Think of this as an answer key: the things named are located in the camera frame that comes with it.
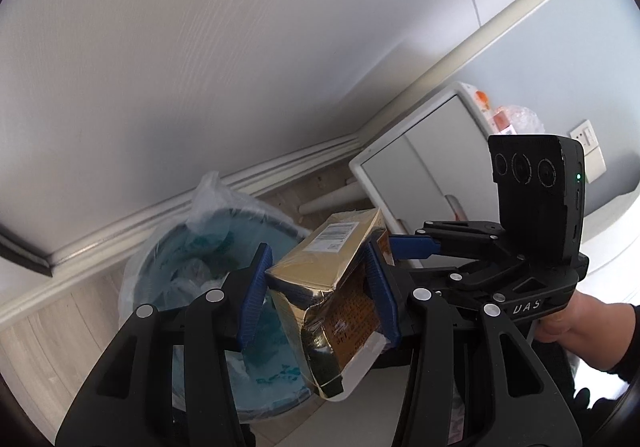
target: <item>trash bin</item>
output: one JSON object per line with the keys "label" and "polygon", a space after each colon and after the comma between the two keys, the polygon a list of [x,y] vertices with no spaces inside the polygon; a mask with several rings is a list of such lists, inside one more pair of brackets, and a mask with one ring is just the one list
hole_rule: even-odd
{"label": "trash bin", "polygon": [[[286,215],[206,175],[191,211],[162,225],[125,269],[118,308],[124,322],[151,303],[158,310],[188,305],[221,287],[226,275],[247,267],[260,243],[278,261],[308,234]],[[241,421],[277,416],[306,400],[298,363],[267,293],[254,340],[242,351],[226,351],[231,389]],[[174,347],[174,407],[185,410],[183,347]]]}

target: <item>human hand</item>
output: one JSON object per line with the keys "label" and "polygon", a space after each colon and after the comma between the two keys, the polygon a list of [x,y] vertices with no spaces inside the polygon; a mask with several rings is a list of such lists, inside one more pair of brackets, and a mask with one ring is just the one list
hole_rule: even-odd
{"label": "human hand", "polygon": [[536,327],[536,339],[548,343],[565,337],[578,322],[584,298],[585,295],[576,290],[566,308],[540,319]]}

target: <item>black sleeve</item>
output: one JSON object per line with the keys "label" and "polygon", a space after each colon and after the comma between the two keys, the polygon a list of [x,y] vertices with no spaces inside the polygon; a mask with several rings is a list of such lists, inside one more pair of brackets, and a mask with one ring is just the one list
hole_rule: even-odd
{"label": "black sleeve", "polygon": [[622,360],[607,372],[619,376],[627,383],[631,383],[640,368],[640,306],[634,309],[636,310],[636,330],[631,338],[631,344]]}

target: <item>white molding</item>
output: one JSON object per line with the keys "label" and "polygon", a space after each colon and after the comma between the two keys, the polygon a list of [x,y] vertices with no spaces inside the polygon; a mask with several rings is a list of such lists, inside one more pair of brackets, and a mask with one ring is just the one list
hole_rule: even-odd
{"label": "white molding", "polygon": [[[235,190],[260,196],[350,158],[361,148],[357,135],[348,135],[249,167],[222,180]],[[94,275],[126,261],[160,223],[189,210],[191,192],[146,208],[52,253],[48,257],[52,279],[0,305],[0,330],[63,297]]]}
{"label": "white molding", "polygon": [[487,21],[364,124],[358,132],[363,145],[366,146],[394,122],[406,116],[447,78],[548,1],[515,0]]}

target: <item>wall socket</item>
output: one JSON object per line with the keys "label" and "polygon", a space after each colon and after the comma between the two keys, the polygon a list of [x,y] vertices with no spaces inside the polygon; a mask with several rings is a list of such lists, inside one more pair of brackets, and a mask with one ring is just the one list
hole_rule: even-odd
{"label": "wall socket", "polygon": [[606,172],[607,166],[591,122],[585,120],[569,135],[580,142],[584,148],[584,173],[587,176],[587,182],[597,180]]}
{"label": "wall socket", "polygon": [[571,138],[575,138],[582,144],[584,148],[584,154],[589,154],[599,146],[596,133],[593,131],[591,121],[585,120],[577,128],[575,128],[569,135]]}

